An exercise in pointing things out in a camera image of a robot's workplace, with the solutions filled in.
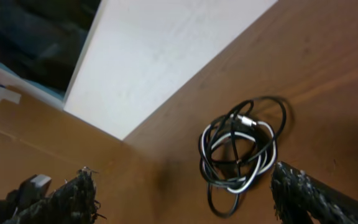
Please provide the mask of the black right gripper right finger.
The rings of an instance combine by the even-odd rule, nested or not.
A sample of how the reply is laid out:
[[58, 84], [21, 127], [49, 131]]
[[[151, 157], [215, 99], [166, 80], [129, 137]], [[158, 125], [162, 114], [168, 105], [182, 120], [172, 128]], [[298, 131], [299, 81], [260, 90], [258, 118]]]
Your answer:
[[278, 162], [270, 183], [275, 216], [282, 223], [358, 223], [358, 201]]

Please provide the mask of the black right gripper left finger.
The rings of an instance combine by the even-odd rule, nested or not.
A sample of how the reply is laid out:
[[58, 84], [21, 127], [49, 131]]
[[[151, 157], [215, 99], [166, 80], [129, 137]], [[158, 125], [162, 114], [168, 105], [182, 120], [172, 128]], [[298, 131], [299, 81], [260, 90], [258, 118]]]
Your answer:
[[75, 178], [65, 182], [51, 194], [31, 204], [18, 201], [18, 211], [5, 223], [51, 223], [87, 224], [105, 216], [98, 213], [101, 208], [96, 197], [95, 171], [84, 167]]

